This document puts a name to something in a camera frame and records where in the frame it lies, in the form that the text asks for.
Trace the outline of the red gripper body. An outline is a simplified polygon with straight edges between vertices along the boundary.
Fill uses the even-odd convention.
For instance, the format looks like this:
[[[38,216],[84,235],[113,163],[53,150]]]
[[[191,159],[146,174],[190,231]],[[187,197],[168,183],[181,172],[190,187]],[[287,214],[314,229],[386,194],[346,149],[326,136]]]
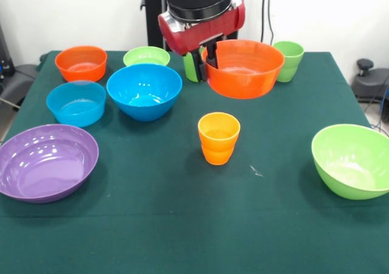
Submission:
[[[157,20],[168,47],[180,54],[238,31],[245,21],[243,0],[166,0]]]

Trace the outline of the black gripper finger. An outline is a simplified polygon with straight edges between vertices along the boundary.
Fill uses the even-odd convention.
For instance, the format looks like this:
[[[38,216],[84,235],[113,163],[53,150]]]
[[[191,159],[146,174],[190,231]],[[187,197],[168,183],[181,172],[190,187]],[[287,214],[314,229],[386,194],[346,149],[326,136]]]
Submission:
[[[200,47],[191,52],[197,82],[205,82],[208,79],[206,64],[202,59],[204,49],[205,47]]]
[[[218,60],[217,60],[217,42],[210,42],[207,44],[207,57],[206,62],[213,66],[214,68],[218,68]]]

